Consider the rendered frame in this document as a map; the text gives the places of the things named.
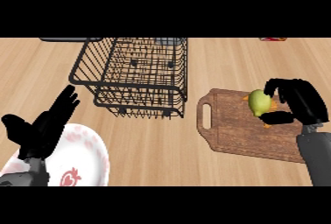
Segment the white plate with pink print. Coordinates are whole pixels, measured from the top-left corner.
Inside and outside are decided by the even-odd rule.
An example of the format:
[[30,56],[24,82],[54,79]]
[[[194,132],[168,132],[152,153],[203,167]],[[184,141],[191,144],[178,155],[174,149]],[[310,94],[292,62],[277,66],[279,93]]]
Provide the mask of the white plate with pink print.
[[[48,186],[106,186],[109,182],[109,154],[98,134],[87,126],[67,123],[54,151],[45,158]],[[27,159],[17,153],[7,160],[0,177],[7,173],[26,172]]]

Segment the yellow-green lemon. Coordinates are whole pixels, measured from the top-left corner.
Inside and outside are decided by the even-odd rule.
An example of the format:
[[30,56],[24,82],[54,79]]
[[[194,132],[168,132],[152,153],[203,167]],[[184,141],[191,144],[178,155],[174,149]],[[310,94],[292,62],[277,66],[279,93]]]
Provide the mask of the yellow-green lemon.
[[248,107],[255,117],[268,111],[271,107],[271,97],[268,94],[264,94],[261,89],[255,89],[248,94]]

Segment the grey box-shaped object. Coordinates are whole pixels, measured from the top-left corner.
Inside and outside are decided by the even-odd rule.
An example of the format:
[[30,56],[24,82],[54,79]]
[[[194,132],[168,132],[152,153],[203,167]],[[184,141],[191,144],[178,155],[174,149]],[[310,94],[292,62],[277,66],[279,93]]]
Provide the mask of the grey box-shaped object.
[[162,46],[177,46],[181,43],[180,38],[155,38],[155,43]]

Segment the dark grey flat object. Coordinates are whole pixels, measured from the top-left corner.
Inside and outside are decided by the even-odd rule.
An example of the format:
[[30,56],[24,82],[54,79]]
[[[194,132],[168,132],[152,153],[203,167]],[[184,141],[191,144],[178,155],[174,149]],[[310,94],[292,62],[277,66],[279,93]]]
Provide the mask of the dark grey flat object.
[[101,39],[103,38],[39,38],[39,40],[45,42],[97,42]]

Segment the brown wooden cutting board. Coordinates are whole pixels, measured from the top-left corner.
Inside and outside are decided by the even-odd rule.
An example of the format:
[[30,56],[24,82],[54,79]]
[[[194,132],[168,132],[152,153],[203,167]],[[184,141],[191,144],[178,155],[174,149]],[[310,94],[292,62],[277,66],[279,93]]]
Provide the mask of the brown wooden cutting board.
[[273,125],[254,117],[243,97],[246,92],[212,88],[196,105],[196,129],[218,152],[304,163],[295,136],[301,123]]

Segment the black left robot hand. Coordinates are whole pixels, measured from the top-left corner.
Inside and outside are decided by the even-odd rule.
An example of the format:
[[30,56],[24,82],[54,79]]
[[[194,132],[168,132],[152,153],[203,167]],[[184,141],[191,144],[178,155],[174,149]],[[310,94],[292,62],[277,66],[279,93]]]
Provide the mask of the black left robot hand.
[[67,85],[50,109],[38,115],[32,123],[13,114],[1,117],[7,139],[20,146],[17,154],[20,160],[45,159],[51,155],[64,125],[79,104],[76,97],[75,87]]

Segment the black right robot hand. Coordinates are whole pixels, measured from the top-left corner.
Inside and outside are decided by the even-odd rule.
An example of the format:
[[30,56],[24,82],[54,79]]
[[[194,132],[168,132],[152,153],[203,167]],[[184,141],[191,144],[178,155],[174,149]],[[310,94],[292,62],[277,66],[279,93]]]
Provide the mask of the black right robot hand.
[[262,93],[268,96],[277,91],[279,102],[288,105],[289,112],[262,113],[258,118],[268,124],[286,124],[296,120],[302,125],[327,123],[326,105],[308,81],[301,79],[270,79]]

